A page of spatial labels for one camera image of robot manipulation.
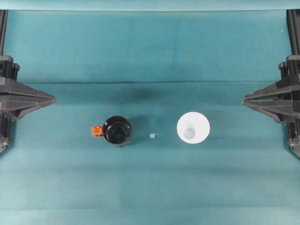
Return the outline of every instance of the teal backdrop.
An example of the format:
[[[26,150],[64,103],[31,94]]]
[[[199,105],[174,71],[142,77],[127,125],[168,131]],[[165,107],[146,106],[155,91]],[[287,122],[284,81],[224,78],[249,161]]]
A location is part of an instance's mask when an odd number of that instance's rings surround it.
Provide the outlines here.
[[[299,224],[285,128],[241,105],[280,78],[285,14],[11,11],[5,54],[58,102],[16,122],[0,224]],[[201,144],[177,136],[190,111],[210,120]],[[134,132],[121,149],[90,134],[117,114]]]

